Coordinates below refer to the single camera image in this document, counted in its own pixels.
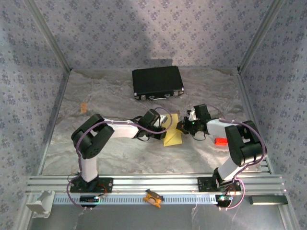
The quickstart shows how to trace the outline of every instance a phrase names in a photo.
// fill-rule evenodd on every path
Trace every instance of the floral wallpaper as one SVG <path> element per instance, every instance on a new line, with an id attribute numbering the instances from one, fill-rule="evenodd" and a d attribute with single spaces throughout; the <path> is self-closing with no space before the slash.
<path id="1" fill-rule="evenodd" d="M 71 68 L 236 67 L 272 0 L 35 0 Z"/>
<path id="2" fill-rule="evenodd" d="M 0 229 L 13 229 L 63 80 L 23 1 L 0 0 Z"/>
<path id="3" fill-rule="evenodd" d="M 307 1 L 287 0 L 243 74 L 276 173 L 307 229 Z"/>

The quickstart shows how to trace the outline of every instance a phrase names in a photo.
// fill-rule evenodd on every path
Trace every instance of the yellow toy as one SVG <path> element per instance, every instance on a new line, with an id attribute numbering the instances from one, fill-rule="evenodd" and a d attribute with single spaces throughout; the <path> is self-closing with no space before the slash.
<path id="1" fill-rule="evenodd" d="M 158 208 L 161 208 L 160 203 L 164 201 L 163 196 L 150 191 L 150 189 L 147 189 L 146 192 L 147 192 L 147 196 L 144 197 L 143 200 Z"/>

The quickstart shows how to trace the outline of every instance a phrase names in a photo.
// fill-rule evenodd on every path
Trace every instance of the yellow paper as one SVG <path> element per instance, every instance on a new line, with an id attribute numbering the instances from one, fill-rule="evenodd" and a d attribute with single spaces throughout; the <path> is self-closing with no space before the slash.
<path id="1" fill-rule="evenodd" d="M 162 127 L 167 128 L 171 122 L 170 116 L 167 116 L 167 121 L 162 124 Z M 163 146 L 179 145 L 182 144 L 181 132 L 176 129 L 178 123 L 178 114 L 172 114 L 173 123 L 172 126 L 166 132 L 166 136 L 163 139 Z"/>

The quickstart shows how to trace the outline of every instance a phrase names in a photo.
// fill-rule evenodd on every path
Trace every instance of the white bracket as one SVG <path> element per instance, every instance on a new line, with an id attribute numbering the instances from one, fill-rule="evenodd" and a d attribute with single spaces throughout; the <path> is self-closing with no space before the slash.
<path id="1" fill-rule="evenodd" d="M 50 216 L 55 194 L 55 191 L 42 191 L 35 202 L 26 204 L 33 212 L 33 218 L 48 218 Z"/>

